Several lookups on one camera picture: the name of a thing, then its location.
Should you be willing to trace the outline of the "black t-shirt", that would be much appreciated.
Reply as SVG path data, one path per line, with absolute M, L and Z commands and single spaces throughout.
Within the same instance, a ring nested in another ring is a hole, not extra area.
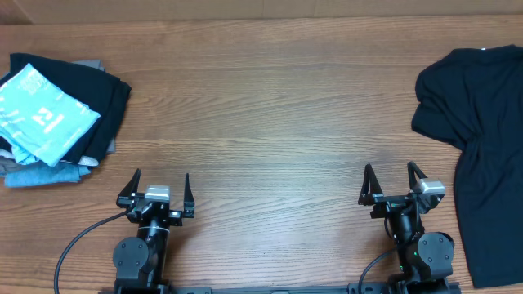
M 459 149 L 454 203 L 476 288 L 522 281 L 522 49 L 452 50 L 415 84 L 412 129 Z

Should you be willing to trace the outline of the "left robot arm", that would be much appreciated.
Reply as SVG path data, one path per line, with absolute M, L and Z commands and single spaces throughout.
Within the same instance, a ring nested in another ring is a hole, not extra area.
M 183 208 L 170 208 L 171 192 L 166 185 L 149 185 L 138 191 L 141 172 L 133 177 L 118 194 L 116 204 L 126 210 L 125 216 L 137 224 L 135 237 L 120 241 L 113 252 L 117 270 L 116 293 L 173 293 L 170 282 L 163 277 L 170 229 L 181 226 L 185 218 L 195 215 L 195 201 L 190 177 L 185 177 Z

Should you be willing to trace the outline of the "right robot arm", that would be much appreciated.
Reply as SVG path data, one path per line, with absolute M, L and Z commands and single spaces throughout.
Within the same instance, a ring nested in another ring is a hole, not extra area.
M 460 293 L 458 284 L 448 282 L 453 274 L 454 240 L 446 233 L 428 233 L 422 225 L 422 214 L 428 213 L 445 196 L 445 186 L 434 180 L 414 162 L 407 164 L 409 191 L 405 195 L 387 196 L 370 164 L 364 168 L 364 179 L 358 204 L 372 208 L 373 219 L 383 219 L 387 236 L 394 247 L 367 265 L 356 286 L 365 293 L 367 273 L 380 261 L 396 253 L 400 272 L 380 286 L 381 293 Z

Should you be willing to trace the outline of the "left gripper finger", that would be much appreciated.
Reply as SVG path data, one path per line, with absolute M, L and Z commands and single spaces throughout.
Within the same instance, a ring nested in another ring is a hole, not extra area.
M 186 173 L 183 199 L 183 217 L 194 218 L 195 201 L 190 187 L 190 175 Z
M 139 181 L 141 177 L 141 170 L 136 169 L 130 181 L 124 186 L 122 191 L 118 194 L 116 205 L 120 208 L 129 208 L 135 200 Z

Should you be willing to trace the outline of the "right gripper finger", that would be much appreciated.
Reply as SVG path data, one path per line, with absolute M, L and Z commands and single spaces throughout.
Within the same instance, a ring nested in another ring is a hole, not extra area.
M 378 198 L 382 198 L 384 193 L 378 182 L 378 178 L 373 171 L 372 165 L 367 164 L 364 167 L 364 180 L 358 199 L 358 204 L 363 206 L 372 206 Z
M 422 191 L 422 180 L 426 179 L 426 174 L 418 167 L 418 165 L 411 161 L 407 164 L 409 189 L 412 192 Z

